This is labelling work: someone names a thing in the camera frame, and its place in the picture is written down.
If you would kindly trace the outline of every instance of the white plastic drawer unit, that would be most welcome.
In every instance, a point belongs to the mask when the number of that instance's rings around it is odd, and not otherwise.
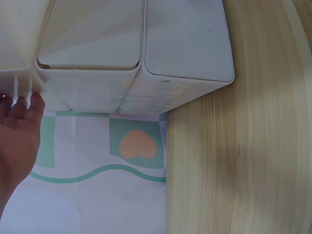
[[[0,1],[0,92],[48,110],[160,114],[234,79],[222,0],[25,2]]]
[[[42,93],[47,110],[69,106],[46,85],[35,68],[50,0],[0,0],[0,93],[30,98]]]
[[[163,113],[232,83],[222,0],[147,0],[143,63],[120,113]]]
[[[56,0],[38,61],[77,112],[116,112],[140,66],[143,0]]]

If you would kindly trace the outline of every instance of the green wavy line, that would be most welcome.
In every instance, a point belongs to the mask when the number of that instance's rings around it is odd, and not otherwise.
[[[77,183],[77,182],[81,182],[84,181],[86,179],[90,179],[91,177],[96,176],[97,174],[101,173],[101,172],[105,172],[108,170],[123,170],[123,171],[128,171],[132,174],[135,174],[136,176],[145,179],[145,180],[149,180],[149,181],[153,181],[153,182],[166,182],[166,177],[158,177],[158,176],[152,176],[152,175],[147,175],[144,174],[132,167],[126,166],[126,165],[120,165],[120,164],[112,164],[112,165],[105,165],[99,168],[94,169],[93,171],[78,176],[78,177],[73,177],[73,178],[51,178],[51,177],[47,177],[47,176],[43,176],[43,175],[39,175],[35,172],[31,172],[30,176],[32,176],[33,178],[45,181],[45,182],[49,182],[49,183],[55,183],[55,184],[70,184],[70,183]]]

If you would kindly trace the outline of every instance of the green square pattern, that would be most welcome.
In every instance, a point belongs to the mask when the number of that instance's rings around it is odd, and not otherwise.
[[[41,122],[41,144],[36,165],[55,168],[54,162],[54,132],[56,117],[44,116]]]
[[[109,119],[110,154],[145,168],[164,167],[158,121]]]

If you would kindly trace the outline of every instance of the orange heart shape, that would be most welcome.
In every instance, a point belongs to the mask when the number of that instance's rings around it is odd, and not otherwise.
[[[137,156],[152,158],[157,153],[157,146],[153,139],[145,132],[132,130],[127,133],[120,143],[120,153],[127,159]]]

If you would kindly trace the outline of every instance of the wooden surface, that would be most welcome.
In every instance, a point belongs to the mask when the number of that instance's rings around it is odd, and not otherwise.
[[[236,79],[169,114],[167,234],[312,233],[312,2],[224,5]]]

